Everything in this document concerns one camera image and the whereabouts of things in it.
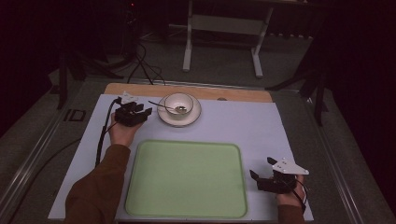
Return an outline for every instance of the wooden edge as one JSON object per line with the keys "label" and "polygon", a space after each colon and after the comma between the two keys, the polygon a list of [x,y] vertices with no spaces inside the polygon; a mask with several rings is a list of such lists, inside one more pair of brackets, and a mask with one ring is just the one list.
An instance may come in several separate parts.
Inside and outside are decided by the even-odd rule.
{"label": "wooden edge", "polygon": [[249,91],[236,89],[187,87],[187,86],[163,86],[145,84],[110,83],[104,94],[121,95],[128,92],[137,96],[164,97],[175,92],[185,92],[197,99],[218,100],[224,98],[229,101],[272,103],[272,97],[268,91]]}

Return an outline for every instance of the brown sleeve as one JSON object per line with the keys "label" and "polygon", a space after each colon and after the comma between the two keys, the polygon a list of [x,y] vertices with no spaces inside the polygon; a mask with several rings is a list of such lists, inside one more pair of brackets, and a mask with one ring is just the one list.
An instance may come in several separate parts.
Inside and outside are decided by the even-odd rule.
{"label": "brown sleeve", "polygon": [[304,223],[303,210],[293,205],[279,205],[277,207],[277,220],[279,224]]}
{"label": "brown sleeve", "polygon": [[64,223],[113,223],[131,151],[110,146],[102,162],[71,188]]}

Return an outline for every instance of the spoon handle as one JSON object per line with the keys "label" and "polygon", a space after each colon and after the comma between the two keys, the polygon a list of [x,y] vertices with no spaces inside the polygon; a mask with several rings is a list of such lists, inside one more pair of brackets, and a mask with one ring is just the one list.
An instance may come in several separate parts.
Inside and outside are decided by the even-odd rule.
{"label": "spoon handle", "polygon": [[154,102],[152,102],[152,101],[148,101],[148,102],[151,103],[151,104],[154,104],[154,105],[159,105],[159,106],[166,107],[166,108],[168,108],[168,109],[174,109],[174,108],[172,108],[172,107],[169,107],[169,106],[166,106],[166,105],[160,105],[160,104],[154,103]]}

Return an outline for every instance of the table surface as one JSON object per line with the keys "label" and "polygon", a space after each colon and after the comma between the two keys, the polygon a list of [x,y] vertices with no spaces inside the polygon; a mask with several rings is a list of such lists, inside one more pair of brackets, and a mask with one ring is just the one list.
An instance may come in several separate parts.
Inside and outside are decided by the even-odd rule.
{"label": "table surface", "polygon": [[[96,154],[95,139],[100,135],[103,120],[114,94],[121,95],[127,91],[138,96],[138,103],[145,107],[152,106],[150,101],[159,101],[165,95],[172,92],[186,92],[199,99],[203,112],[192,125],[184,128],[174,128],[164,122],[158,116],[155,109],[146,121],[145,125],[135,136],[131,145],[131,158],[125,174],[124,191],[121,200],[117,220],[137,221],[276,221],[276,201],[274,194],[257,190],[256,182],[249,176],[249,169],[254,170],[260,176],[270,176],[272,168],[267,164],[266,157],[275,159],[283,157],[293,161],[293,155],[289,146],[282,121],[272,103],[269,92],[230,90],[222,88],[182,87],[182,86],[150,86],[135,84],[109,84],[105,95],[99,98],[98,104],[92,113],[91,120],[80,142],[78,150],[64,182],[59,190],[57,199],[49,213],[50,219],[64,218],[64,200],[71,186],[91,169]],[[125,212],[124,199],[127,196],[129,179],[131,177],[135,149],[139,142],[147,139],[162,139],[176,141],[196,142],[221,142],[236,144],[241,148],[244,164],[244,176],[247,186],[247,214],[242,218],[218,219],[218,218],[164,218],[164,217],[133,217]],[[104,141],[104,149],[109,146],[109,138]],[[310,206],[304,214],[306,220],[313,220]]]}

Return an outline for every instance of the spoon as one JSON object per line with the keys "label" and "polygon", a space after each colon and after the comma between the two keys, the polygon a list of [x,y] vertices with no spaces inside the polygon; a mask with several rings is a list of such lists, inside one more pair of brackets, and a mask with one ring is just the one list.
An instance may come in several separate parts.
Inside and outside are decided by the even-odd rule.
{"label": "spoon", "polygon": [[168,109],[173,109],[179,114],[187,113],[187,108],[184,105],[178,105],[177,107],[172,108],[172,107],[169,107],[169,106],[166,106],[166,105],[160,105],[160,104],[157,104],[157,103],[154,103],[154,102],[151,102],[151,101],[148,101],[148,102],[151,103],[151,104],[154,104],[154,105],[163,106],[163,107],[168,108]]}

